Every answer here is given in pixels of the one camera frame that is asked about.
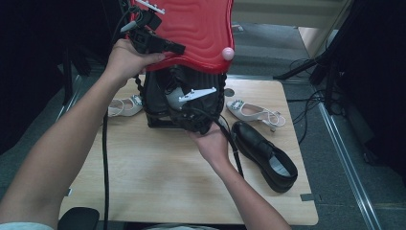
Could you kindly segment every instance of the wooden table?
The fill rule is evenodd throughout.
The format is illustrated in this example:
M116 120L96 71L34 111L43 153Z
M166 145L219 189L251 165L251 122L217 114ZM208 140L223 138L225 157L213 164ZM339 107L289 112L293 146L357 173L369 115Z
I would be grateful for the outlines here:
M282 85L272 80L230 80L226 88L236 94L226 102L242 99L247 103L278 110L286 124L271 132L261 122L250 122L263 136L284 150L296 164L299 176L284 194L274 192L259 168L242 154L245 179L271 203L289 224L314 225L318 216L311 194L289 108ZM133 80L116 98L138 94ZM237 119L224 106L222 115L229 125ZM108 121L108 162L110 172L109 218L118 221L243 223L236 205L219 177L200 155L183 129L150 128L144 111L132 117ZM229 148L232 163L234 156ZM104 208L102 127L86 162L72 184L73 192L62 203L63 215L72 207Z

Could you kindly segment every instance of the black leather shoe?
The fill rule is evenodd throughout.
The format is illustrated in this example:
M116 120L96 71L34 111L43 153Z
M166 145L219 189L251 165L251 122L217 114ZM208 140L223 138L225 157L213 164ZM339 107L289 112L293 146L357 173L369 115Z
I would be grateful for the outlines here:
M254 161L272 190L284 193L298 178L298 169L289 156L244 122L233 124L237 148Z

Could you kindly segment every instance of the red plastic cover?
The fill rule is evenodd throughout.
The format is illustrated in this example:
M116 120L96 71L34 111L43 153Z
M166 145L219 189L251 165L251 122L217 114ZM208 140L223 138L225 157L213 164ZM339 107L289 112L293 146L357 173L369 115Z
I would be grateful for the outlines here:
M155 31L164 39L186 46L183 55L166 52L166 58L148 66L148 71L166 68L175 64L210 73L226 73L231 61L224 59L224 48L235 49L231 28L233 0L149 0L149 4L164 9L157 12L162 19ZM131 0L145 10L147 7Z

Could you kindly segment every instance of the person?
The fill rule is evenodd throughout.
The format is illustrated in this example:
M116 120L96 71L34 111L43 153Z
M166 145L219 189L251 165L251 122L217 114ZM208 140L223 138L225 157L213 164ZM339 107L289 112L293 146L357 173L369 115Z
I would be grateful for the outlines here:
M18 224L57 229L62 199L93 145L106 108L128 79L164 58L140 55L126 39L116 42L98 81L30 150L0 202L0 229ZM224 182L247 229L290 228L233 167L227 140L217 125L205 135L187 133Z

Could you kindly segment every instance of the white shoe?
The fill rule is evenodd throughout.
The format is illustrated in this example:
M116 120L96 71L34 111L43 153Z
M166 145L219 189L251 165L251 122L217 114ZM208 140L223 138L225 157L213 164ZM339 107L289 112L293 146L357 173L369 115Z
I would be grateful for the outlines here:
M143 108L143 102L138 95L132 95L127 99L113 99L108 106L108 116L133 116Z
M280 112L245 103L243 100L229 101L227 108L241 121L262 121L271 127L271 131L276 131L277 127L282 127L286 123Z

